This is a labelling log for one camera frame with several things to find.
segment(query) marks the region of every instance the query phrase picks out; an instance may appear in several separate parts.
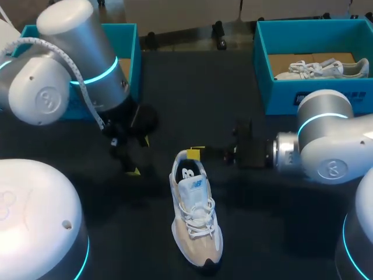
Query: box label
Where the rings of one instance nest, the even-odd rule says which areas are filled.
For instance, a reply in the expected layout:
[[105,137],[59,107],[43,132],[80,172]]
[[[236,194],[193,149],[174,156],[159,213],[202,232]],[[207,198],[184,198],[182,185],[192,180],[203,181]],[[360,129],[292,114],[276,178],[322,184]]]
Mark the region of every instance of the box label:
[[[299,106],[299,104],[301,104],[302,100],[307,96],[309,95],[310,93],[312,92],[298,92],[296,95],[295,95],[295,99],[294,99],[294,105],[295,106]],[[349,100],[349,102],[352,104],[352,103],[359,103],[359,102],[363,102],[365,96],[367,95],[366,92],[342,92],[342,94],[344,96],[347,97],[347,99]]]

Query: shoebox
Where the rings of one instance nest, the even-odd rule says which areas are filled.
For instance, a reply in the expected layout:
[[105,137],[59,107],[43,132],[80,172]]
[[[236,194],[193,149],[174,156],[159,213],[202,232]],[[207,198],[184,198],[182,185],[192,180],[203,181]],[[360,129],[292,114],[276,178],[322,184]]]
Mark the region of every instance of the shoebox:
[[[319,89],[342,92],[357,114],[373,112],[373,27],[367,19],[273,20],[258,22],[254,68],[267,115],[297,114],[302,99]],[[300,60],[334,58],[370,62],[369,78],[275,80]]]
[[[102,24],[102,27],[113,47],[119,65],[122,68],[130,86],[131,95],[137,102],[140,99],[141,49],[136,24]],[[27,25],[21,37],[39,37],[35,25]],[[21,45],[15,49],[13,56],[17,57],[30,46]],[[62,120],[93,120],[77,92],[70,87],[70,101]]]

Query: yellow tag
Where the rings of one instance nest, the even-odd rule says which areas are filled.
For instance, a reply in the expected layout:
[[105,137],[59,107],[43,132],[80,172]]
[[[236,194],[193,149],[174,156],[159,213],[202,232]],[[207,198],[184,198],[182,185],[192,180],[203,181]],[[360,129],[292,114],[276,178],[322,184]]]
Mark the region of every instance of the yellow tag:
[[150,145],[149,145],[149,138],[147,136],[145,136],[145,141],[147,143],[147,146],[150,147]]
[[130,172],[126,172],[127,175],[130,175],[130,176],[140,176],[140,171],[139,169],[136,167],[135,171],[130,171]]
[[186,158],[187,159],[194,159],[200,161],[200,152],[199,150],[186,150]]

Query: floor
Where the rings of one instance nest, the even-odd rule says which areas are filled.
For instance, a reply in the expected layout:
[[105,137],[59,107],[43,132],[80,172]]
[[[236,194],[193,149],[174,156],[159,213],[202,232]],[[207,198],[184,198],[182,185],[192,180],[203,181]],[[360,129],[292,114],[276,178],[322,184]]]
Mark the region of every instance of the floor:
[[[48,6],[49,0],[0,0],[0,6],[13,25],[22,31],[25,25],[33,25],[37,16]],[[125,23],[123,0],[106,0],[105,8],[99,8],[96,0],[90,0],[95,7],[101,23]],[[252,34],[246,23],[231,22],[225,24],[224,36],[228,50],[243,50],[252,44]],[[160,51],[216,50],[216,43],[211,39],[210,26],[193,30],[192,38],[180,34],[173,39],[160,43]]]

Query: sneaker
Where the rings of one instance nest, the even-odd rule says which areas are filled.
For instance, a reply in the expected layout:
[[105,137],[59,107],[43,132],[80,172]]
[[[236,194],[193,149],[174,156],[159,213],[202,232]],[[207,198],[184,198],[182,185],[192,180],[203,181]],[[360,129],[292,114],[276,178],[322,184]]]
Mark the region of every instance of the sneaker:
[[174,239],[184,257],[199,268],[216,268],[223,252],[223,236],[217,224],[215,201],[200,161],[181,151],[170,174],[175,219]]
[[358,63],[341,63],[334,58],[323,63],[306,64],[304,61],[290,64],[289,71],[278,74],[277,80],[303,79],[348,79],[367,78],[369,75],[369,61],[363,58]]

